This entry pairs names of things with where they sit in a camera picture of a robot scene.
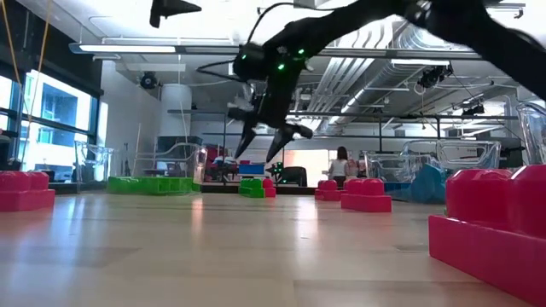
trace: light wood floor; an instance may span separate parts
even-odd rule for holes
[[[526,306],[428,257],[427,216],[311,197],[58,197],[0,213],[2,307]]]

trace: ceiling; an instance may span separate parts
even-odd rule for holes
[[[45,18],[48,0],[18,0],[35,14]],[[112,44],[238,44],[249,33],[258,18],[256,8],[266,8],[275,0],[189,0],[200,5],[200,13],[185,14],[163,20],[159,30],[148,25],[152,0],[53,0],[50,22],[80,43]],[[351,1],[330,0],[315,4],[336,7]],[[513,1],[525,3],[524,16],[512,18],[514,11],[496,11],[492,16],[506,26],[528,32],[542,43],[546,42],[546,28],[532,26],[542,18],[546,3],[543,0]],[[284,24],[309,15],[320,15],[310,10],[285,7],[271,11],[256,31],[253,40],[263,42]],[[426,33],[411,26],[400,27],[400,21],[382,21],[368,25],[357,35],[346,35],[336,44],[340,47],[365,48],[395,47],[404,49],[457,49],[460,46],[446,44],[437,38],[425,37]],[[116,61],[117,69],[137,83],[143,71],[155,70],[163,84],[183,83],[193,89],[194,103],[199,109],[220,110],[241,92],[235,82],[195,72],[201,65],[229,57],[210,55],[122,55]],[[317,111],[372,112],[368,106],[381,104],[383,113],[448,113],[453,106],[461,106],[471,96],[485,93],[494,99],[514,92],[515,84],[493,65],[482,61],[453,61],[455,75],[447,78],[435,89],[423,95],[414,90],[423,69],[421,65],[393,65],[391,60],[311,59],[313,72],[304,72],[300,87],[314,93],[311,101],[302,102]],[[227,73],[227,65],[216,72]],[[351,105],[351,98],[358,103]],[[354,119],[342,121],[346,125]]]

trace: white ceiling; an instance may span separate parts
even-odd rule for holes
[[[35,14],[45,18],[48,0],[18,1]],[[161,28],[159,30],[153,29],[148,24],[149,9],[152,0],[53,0],[54,5],[51,9],[52,18],[50,22],[75,41],[83,43],[100,43],[102,38],[119,37],[146,38],[147,43],[154,43],[149,41],[150,38],[185,38],[184,43],[187,43],[187,39],[189,38],[198,38],[199,41],[194,41],[197,44],[218,44],[218,40],[220,40],[220,43],[222,41],[225,41],[225,43],[238,43],[241,41],[241,38],[247,36],[255,20],[258,18],[257,7],[266,8],[272,3],[280,2],[275,0],[189,1],[200,5],[203,11],[174,16],[168,20],[163,20],[161,21]],[[330,0],[327,4],[335,7],[349,2],[351,0]],[[546,43],[546,27],[536,26],[537,21],[541,20],[543,13],[546,12],[546,1],[527,0],[513,2],[526,3],[527,8],[523,18],[514,20],[510,18],[512,13],[506,14],[501,12],[497,12],[495,16],[505,25],[522,29],[535,38],[538,38],[541,42]],[[289,7],[273,10],[264,18],[264,22],[258,28],[254,40],[263,42],[280,31],[284,24],[291,20],[320,14],[323,13],[291,9]],[[108,43],[127,42],[109,40]],[[124,55],[123,60],[118,61],[117,67],[127,78],[136,82],[137,78],[141,76],[141,72],[138,71],[138,65],[148,67],[149,64],[159,64],[162,67],[161,70],[168,70],[168,68],[166,69],[168,66],[165,64],[171,64],[172,71],[158,73],[163,83],[176,83],[180,78],[180,82],[194,86],[194,98],[198,106],[202,108],[218,108],[219,106],[225,106],[226,102],[240,89],[240,85],[231,82],[220,83],[220,79],[197,74],[195,73],[195,69],[200,65],[212,61],[228,59],[226,57],[204,55],[183,55],[180,58],[177,55]],[[306,84],[318,83],[328,63],[328,58],[312,59],[311,65],[316,68],[316,71],[314,73],[307,73],[300,82]],[[473,83],[479,84],[485,82],[487,81],[485,78],[487,76],[503,76],[501,72],[488,63],[456,62],[454,66],[457,75],[474,77],[465,78],[467,81],[472,80]],[[179,67],[183,67],[183,71],[179,72]],[[228,68],[224,66],[220,67],[219,70],[226,73]],[[447,81],[448,84],[457,84],[457,82],[457,80]],[[479,89],[473,90],[473,95],[478,93]],[[433,111],[439,111],[444,106],[449,106],[453,102],[466,99],[465,97],[468,97],[468,93],[465,90],[453,91],[451,93],[435,90],[425,95],[425,103],[434,101],[434,105],[437,107]],[[415,93],[400,92],[391,95],[391,103],[403,103],[404,105],[419,104],[419,99],[421,97],[416,96]]]

